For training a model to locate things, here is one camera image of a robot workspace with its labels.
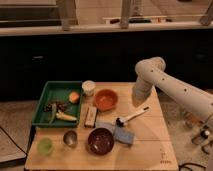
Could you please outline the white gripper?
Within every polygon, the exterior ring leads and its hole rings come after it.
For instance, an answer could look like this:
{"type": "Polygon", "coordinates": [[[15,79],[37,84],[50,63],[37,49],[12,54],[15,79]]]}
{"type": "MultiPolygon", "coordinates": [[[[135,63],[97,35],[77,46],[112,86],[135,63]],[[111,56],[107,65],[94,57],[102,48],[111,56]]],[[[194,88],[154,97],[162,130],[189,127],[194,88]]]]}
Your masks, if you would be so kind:
{"type": "Polygon", "coordinates": [[[151,95],[153,85],[142,78],[138,78],[132,88],[132,103],[138,107],[151,95]]]}

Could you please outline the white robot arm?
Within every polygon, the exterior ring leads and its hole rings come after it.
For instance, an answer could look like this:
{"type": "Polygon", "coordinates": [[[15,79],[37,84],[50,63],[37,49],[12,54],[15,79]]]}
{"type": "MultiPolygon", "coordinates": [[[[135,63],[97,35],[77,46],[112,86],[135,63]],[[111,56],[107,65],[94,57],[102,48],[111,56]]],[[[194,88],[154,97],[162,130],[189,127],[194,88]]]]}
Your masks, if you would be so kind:
{"type": "Polygon", "coordinates": [[[161,57],[139,61],[135,66],[137,80],[133,86],[133,96],[145,101],[152,87],[156,86],[213,131],[213,94],[166,74],[165,67],[161,57]]]}

